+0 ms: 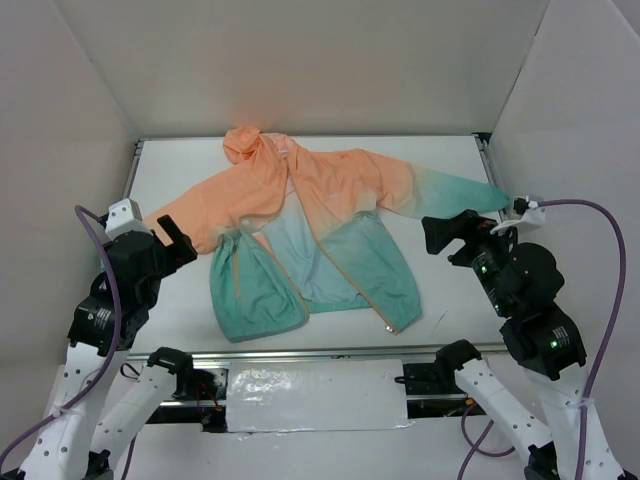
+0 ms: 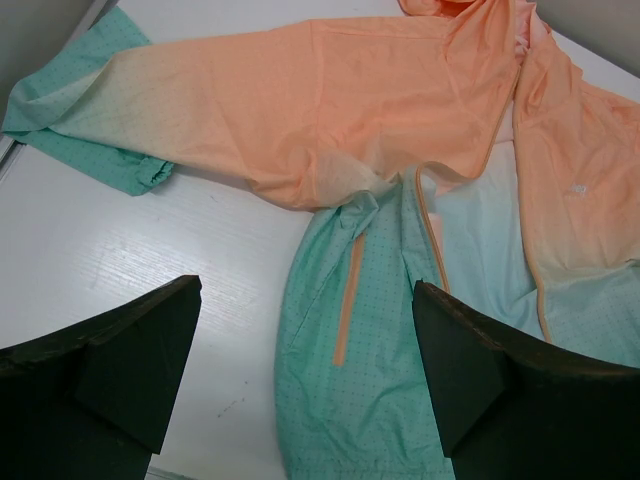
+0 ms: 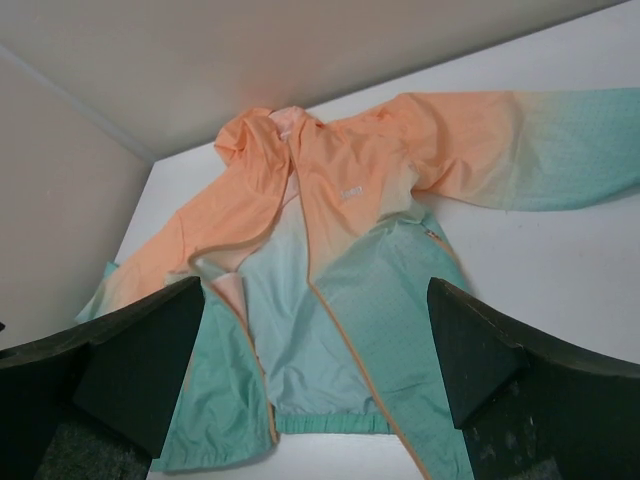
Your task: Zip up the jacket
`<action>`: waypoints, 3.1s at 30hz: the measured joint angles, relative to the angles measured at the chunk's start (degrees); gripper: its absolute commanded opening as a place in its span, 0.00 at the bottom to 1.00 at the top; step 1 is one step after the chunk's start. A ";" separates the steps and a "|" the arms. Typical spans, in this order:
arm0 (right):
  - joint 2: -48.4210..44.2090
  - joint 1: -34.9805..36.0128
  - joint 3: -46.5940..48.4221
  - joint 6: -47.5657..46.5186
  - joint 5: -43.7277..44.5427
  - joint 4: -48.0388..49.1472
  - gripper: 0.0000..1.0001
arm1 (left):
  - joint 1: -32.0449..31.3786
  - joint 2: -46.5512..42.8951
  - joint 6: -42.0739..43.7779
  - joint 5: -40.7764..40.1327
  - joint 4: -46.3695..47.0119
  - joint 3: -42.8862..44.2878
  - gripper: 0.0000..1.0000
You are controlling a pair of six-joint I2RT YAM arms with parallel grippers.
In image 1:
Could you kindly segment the orange and teal jacket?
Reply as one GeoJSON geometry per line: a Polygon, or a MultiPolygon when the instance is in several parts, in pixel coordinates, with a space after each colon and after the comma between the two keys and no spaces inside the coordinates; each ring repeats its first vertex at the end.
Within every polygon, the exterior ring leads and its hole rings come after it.
{"type": "Polygon", "coordinates": [[[225,338],[303,326],[313,314],[370,308],[398,333],[421,316],[420,293],[381,210],[419,219],[496,212],[494,185],[363,149],[308,150],[252,126],[227,132],[224,171],[145,218],[169,216],[201,255],[225,338]]]}

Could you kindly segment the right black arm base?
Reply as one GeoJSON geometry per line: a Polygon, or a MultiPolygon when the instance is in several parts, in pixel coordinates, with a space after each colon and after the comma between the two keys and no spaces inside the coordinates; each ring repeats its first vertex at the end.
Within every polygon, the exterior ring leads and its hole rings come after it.
{"type": "Polygon", "coordinates": [[[441,362],[404,364],[403,373],[394,378],[409,397],[462,395],[455,384],[453,369],[441,362]]]}

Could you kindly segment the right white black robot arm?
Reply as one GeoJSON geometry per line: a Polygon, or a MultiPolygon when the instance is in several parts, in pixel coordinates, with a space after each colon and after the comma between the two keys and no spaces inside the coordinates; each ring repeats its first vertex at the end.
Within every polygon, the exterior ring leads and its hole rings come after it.
{"type": "Polygon", "coordinates": [[[629,479],[607,442],[587,391],[587,353],[576,323],[556,304],[565,280],[543,246],[521,243],[514,224],[467,210],[451,219],[421,221],[426,250],[463,246],[449,262],[476,274],[497,315],[507,351],[535,387],[539,419],[495,377],[468,341],[440,349],[435,379],[462,390],[511,442],[527,479],[629,479]]]}

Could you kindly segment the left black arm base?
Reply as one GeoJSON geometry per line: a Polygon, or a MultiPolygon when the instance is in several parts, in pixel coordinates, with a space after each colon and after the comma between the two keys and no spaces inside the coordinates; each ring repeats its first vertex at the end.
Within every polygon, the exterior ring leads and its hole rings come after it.
{"type": "Polygon", "coordinates": [[[178,423],[197,424],[207,433],[225,433],[228,370],[196,369],[172,408],[178,423]]]}

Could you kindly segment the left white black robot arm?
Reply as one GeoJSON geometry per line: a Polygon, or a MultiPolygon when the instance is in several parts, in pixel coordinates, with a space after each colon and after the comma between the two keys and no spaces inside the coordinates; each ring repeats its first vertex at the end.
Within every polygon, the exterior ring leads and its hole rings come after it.
{"type": "Polygon", "coordinates": [[[104,408],[139,330],[155,306],[161,281],[197,257],[190,238],[164,215],[157,224],[164,245],[134,214],[125,232],[97,245],[104,270],[78,304],[68,333],[63,377],[48,415],[30,429],[36,442],[7,479],[111,479],[118,462],[169,396],[182,399],[196,386],[193,358],[161,347],[130,389],[104,408]]]}

